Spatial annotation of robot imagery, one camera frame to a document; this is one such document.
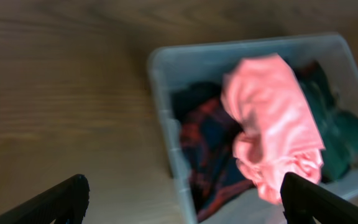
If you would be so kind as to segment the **red navy plaid shirt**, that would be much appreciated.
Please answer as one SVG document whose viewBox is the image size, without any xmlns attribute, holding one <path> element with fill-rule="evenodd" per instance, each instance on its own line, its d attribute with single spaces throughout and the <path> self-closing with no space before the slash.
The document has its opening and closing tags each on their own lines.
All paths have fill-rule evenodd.
<svg viewBox="0 0 358 224">
<path fill-rule="evenodd" d="M 190 167 L 188 183 L 198 222 L 254 188 L 238 169 L 232 152 L 234 138 L 241 131 L 218 97 L 189 112 L 181 124 L 180 145 Z"/>
</svg>

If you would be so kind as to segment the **dark green garment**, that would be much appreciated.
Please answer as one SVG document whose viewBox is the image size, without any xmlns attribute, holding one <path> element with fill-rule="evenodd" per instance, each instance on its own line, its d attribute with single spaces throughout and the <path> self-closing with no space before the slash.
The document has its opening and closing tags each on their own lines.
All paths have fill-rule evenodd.
<svg viewBox="0 0 358 224">
<path fill-rule="evenodd" d="M 325 150 L 323 182 L 343 178 L 358 168 L 358 117 L 339 106 L 339 95 L 331 91 L 318 62 L 296 68 L 295 76 L 310 106 Z"/>
</svg>

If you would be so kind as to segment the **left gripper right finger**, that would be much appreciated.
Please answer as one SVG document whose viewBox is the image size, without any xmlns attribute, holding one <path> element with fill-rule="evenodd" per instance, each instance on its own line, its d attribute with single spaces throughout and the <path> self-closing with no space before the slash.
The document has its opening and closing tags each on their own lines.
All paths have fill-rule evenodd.
<svg viewBox="0 0 358 224">
<path fill-rule="evenodd" d="M 326 189 L 288 172 L 280 189 L 288 224 L 358 224 L 358 207 Z"/>
</svg>

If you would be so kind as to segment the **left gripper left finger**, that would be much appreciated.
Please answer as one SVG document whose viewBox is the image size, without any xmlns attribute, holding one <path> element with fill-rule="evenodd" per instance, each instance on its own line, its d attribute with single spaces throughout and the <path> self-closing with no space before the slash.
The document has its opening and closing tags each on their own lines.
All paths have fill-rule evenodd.
<svg viewBox="0 0 358 224">
<path fill-rule="evenodd" d="M 0 224 L 81 224 L 89 200 L 88 180 L 76 174 L 1 214 Z"/>
</svg>

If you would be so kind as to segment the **salmon pink garment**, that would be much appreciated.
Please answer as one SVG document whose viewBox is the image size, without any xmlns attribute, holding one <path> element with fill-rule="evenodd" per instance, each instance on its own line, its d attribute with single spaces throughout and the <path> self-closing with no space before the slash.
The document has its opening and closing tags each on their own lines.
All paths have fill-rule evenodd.
<svg viewBox="0 0 358 224">
<path fill-rule="evenodd" d="M 262 200 L 280 204 L 287 172 L 317 184 L 323 140 L 290 66 L 277 54 L 243 58 L 224 76 L 221 101 L 242 131 L 233 156 Z"/>
</svg>

